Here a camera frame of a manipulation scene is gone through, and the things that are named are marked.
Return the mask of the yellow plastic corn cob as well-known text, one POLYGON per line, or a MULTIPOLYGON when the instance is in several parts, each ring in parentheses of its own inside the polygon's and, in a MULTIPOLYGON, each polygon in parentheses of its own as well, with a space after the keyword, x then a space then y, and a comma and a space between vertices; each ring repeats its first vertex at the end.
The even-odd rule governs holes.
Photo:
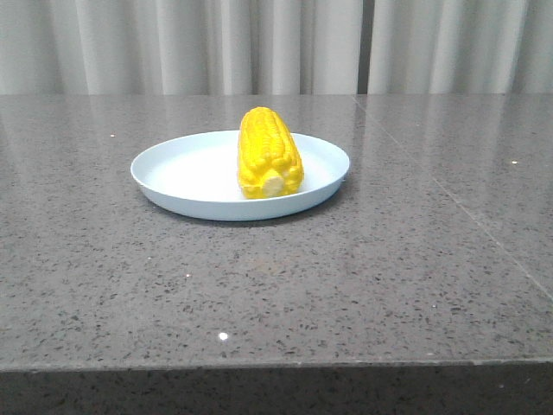
POLYGON ((242 118, 238 136, 238 184, 247 199, 297 193, 304 179, 302 158, 288 126, 268 107, 242 118))

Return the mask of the light blue round plate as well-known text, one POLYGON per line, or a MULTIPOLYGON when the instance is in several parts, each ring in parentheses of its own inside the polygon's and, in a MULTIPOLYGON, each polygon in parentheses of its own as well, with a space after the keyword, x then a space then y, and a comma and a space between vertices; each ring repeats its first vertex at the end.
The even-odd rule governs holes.
POLYGON ((296 133, 304 180, 293 195, 244 198, 238 185, 238 132, 179 137, 140 153, 130 172, 143 194, 170 212, 205 220, 268 220, 313 208, 342 184, 350 159, 340 147, 296 133))

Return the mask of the white pleated curtain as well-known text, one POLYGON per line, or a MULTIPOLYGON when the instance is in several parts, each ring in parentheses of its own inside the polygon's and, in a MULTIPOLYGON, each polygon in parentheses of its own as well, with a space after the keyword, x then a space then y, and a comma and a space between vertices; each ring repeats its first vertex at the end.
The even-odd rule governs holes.
POLYGON ((549 1, 4 1, 1 91, 548 93, 549 1))

